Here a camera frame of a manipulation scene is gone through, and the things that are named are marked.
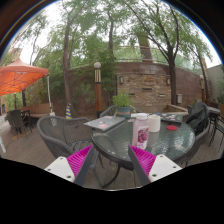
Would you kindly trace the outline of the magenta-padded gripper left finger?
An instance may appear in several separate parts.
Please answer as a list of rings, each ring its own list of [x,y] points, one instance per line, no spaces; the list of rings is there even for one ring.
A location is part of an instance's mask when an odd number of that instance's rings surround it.
[[[90,168],[93,156],[94,148],[90,145],[75,152],[69,157],[58,157],[45,168],[45,171],[75,183],[76,185],[82,186]]]

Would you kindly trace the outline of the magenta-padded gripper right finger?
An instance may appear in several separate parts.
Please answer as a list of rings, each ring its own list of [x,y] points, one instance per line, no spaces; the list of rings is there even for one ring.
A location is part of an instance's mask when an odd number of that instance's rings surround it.
[[[165,155],[155,156],[132,145],[128,147],[128,155],[142,186],[181,170],[180,166]]]

